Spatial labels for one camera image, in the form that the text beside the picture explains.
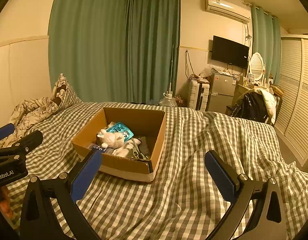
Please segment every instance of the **cardboard box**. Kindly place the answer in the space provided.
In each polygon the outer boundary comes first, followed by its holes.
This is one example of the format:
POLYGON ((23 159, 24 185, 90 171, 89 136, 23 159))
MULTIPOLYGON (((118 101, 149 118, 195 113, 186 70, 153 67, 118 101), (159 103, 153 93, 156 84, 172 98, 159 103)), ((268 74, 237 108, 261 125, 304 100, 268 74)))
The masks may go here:
POLYGON ((153 181, 164 147, 166 113, 133 108, 101 109, 72 140, 74 149, 81 159, 89 153, 89 147, 96 143, 97 132, 110 122, 124 123, 134 133, 134 138, 145 136, 151 155, 149 160, 137 160, 103 154, 99 170, 124 179, 153 181))

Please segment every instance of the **flat screen tv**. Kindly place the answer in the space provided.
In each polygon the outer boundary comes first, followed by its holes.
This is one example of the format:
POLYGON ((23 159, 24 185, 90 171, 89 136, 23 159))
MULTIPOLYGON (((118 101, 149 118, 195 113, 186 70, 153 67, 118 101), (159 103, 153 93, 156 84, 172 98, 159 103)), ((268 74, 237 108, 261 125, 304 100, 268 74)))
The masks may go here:
POLYGON ((227 63, 229 65, 247 68, 249 48, 243 44, 213 37, 212 59, 227 63))

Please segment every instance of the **bolt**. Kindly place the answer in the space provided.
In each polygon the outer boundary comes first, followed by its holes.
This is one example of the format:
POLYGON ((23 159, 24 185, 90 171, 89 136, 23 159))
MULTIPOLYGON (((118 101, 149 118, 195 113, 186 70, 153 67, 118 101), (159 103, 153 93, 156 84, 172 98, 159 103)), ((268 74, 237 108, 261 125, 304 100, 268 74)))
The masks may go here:
POLYGON ((269 179, 269 182, 272 183, 273 185, 275 185, 275 184, 276 184, 276 179, 270 178, 270 179, 269 179))
POLYGON ((240 174, 240 175, 239 175, 239 178, 240 178, 241 180, 247 180, 247 179, 248 179, 248 177, 247 177, 245 174, 240 174))
POLYGON ((33 176, 31 179, 30 179, 30 182, 36 182, 37 181, 37 177, 36 176, 33 176))
POLYGON ((67 178, 67 173, 66 173, 66 172, 62 172, 62 173, 59 175, 59 178, 60 178, 60 179, 66 179, 66 178, 67 178))

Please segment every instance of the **checkered bedsheet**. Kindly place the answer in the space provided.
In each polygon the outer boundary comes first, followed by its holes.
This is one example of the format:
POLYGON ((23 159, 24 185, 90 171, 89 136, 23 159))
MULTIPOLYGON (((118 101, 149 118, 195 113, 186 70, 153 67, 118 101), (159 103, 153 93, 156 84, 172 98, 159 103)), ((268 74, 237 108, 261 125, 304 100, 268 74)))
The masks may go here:
MULTIPOLYGON (((262 123, 188 108, 127 103, 78 103, 34 125, 41 146, 27 155, 29 175, 8 186, 13 223, 18 226, 22 201, 31 176, 56 178, 78 161, 71 140, 102 107, 160 109, 167 113, 162 158, 152 184, 140 184, 98 172, 80 210, 102 239, 205 239, 230 204, 223 200, 204 166, 214 149, 224 162, 252 179, 275 177, 287 217, 288 238, 308 218, 308 174, 286 164, 274 129, 262 123)), ((52 200, 63 231, 72 236, 56 200, 52 200)), ((252 203, 234 237, 252 213, 252 203)))

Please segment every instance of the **teal curtain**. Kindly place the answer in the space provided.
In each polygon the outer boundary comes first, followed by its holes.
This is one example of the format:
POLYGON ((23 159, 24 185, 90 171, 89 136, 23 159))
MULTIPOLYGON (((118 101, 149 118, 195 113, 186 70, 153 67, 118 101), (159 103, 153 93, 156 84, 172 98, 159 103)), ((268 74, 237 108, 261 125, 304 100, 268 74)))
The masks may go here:
POLYGON ((253 53, 261 54, 266 63, 265 77, 272 74, 275 84, 279 82, 281 66, 281 29, 276 16, 265 14, 262 8, 252 6, 253 53))
POLYGON ((52 85, 63 73, 83 101, 157 103, 176 83, 180 0, 54 0, 52 85))
POLYGON ((127 19, 129 101, 158 103, 169 85, 176 87, 180 38, 180 0, 129 0, 127 19))

